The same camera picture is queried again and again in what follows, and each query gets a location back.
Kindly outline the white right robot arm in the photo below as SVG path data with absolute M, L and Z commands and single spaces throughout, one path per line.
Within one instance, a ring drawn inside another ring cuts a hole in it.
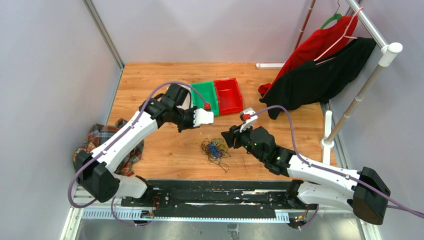
M 263 127 L 242 130 L 233 125 L 221 135 L 229 148 L 244 148 L 271 173 L 296 179 L 285 195 L 291 208 L 328 205 L 352 211 L 367 223 L 383 224 L 391 191 L 374 169 L 343 169 L 306 159 L 277 145 Z

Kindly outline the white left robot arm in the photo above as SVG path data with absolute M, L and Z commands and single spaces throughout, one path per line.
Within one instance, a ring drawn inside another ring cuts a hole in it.
M 132 197 L 140 206 L 149 206 L 153 193 L 142 177 L 116 174 L 121 161 L 147 136 L 164 123 L 173 123 L 179 132 L 210 125 L 214 113 L 202 96 L 203 108 L 182 106 L 193 87 L 170 81 L 155 88 L 133 117 L 105 143 L 92 151 L 81 151 L 75 159 L 76 173 L 68 187 L 68 200 L 75 208 L 95 202 L 105 203 L 117 197 Z

